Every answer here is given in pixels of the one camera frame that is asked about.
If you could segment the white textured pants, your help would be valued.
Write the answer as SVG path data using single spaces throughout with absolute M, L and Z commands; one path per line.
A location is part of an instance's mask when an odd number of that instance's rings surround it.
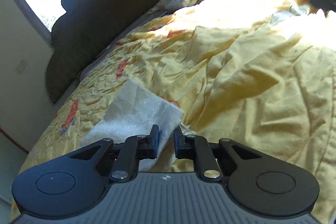
M 98 122 L 81 140 L 80 147 L 104 138 L 123 143 L 130 136 L 148 135 L 153 125 L 159 127 L 158 157 L 139 162 L 140 171 L 164 172 L 176 160 L 173 149 L 173 131 L 180 125 L 183 110 L 127 80 L 116 98 Z

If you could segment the green padded headboard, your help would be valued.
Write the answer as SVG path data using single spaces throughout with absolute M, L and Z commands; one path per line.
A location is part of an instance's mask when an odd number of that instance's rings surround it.
M 53 25 L 54 53 L 46 69 L 49 99 L 56 103 L 98 54 L 159 0 L 61 0 L 66 11 Z

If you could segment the yellow carrot print quilt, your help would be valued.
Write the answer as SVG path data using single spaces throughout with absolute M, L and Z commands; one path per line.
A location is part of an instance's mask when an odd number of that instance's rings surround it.
M 308 0 L 204 0 L 127 34 L 60 108 L 22 170 L 77 149 L 127 80 L 230 138 L 303 167 L 335 215 L 335 13 Z

